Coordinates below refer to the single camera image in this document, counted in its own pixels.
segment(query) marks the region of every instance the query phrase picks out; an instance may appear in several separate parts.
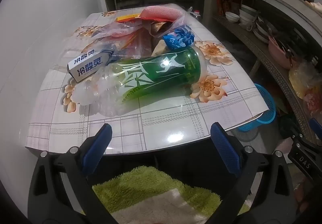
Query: green bottle label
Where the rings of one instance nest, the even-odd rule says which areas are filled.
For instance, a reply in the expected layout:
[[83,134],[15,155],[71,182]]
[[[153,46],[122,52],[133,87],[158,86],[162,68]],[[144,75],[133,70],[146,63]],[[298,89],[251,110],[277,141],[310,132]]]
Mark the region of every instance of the green bottle label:
[[111,65],[117,74],[122,102],[160,89],[192,84],[200,77],[198,55],[191,47],[157,57],[122,60]]

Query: fuzzy green cloth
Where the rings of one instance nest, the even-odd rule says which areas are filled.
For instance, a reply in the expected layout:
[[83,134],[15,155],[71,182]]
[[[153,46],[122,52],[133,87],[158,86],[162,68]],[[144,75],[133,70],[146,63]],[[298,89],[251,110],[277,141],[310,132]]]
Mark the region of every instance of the fuzzy green cloth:
[[[141,166],[93,186],[99,200],[110,213],[175,188],[191,207],[206,217],[210,217],[221,203],[216,193],[203,188],[192,188],[154,167]],[[248,210],[249,207],[244,204],[240,214]]]

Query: blue plastic basket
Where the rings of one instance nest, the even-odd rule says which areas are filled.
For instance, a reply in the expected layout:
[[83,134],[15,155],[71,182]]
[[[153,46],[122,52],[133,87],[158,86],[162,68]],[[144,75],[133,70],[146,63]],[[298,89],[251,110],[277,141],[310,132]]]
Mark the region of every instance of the blue plastic basket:
[[238,128],[238,130],[240,130],[242,132],[247,132],[251,129],[257,128],[258,126],[260,126],[262,124],[269,124],[274,120],[275,115],[276,115],[275,102],[274,102],[272,96],[261,85],[255,84],[255,86],[258,89],[258,91],[260,92],[260,94],[262,95],[269,110],[265,111],[258,119],[254,120],[252,122],[249,122],[245,125],[240,126]]

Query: toothpaste box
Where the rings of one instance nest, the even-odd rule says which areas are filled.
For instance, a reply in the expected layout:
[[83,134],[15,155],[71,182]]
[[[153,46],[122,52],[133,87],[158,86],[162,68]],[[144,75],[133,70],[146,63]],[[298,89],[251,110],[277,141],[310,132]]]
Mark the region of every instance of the toothpaste box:
[[73,59],[67,64],[67,71],[76,82],[80,82],[98,71],[101,66],[105,66],[113,52],[114,51],[112,50],[91,50],[87,53],[83,53],[81,56]]

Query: blue plastic wrapper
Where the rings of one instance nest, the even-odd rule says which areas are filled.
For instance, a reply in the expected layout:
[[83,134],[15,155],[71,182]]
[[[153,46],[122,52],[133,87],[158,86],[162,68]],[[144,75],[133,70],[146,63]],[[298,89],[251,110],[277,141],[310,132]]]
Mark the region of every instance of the blue plastic wrapper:
[[164,35],[163,39],[168,48],[174,50],[191,45],[194,42],[194,34],[188,25],[181,25]]

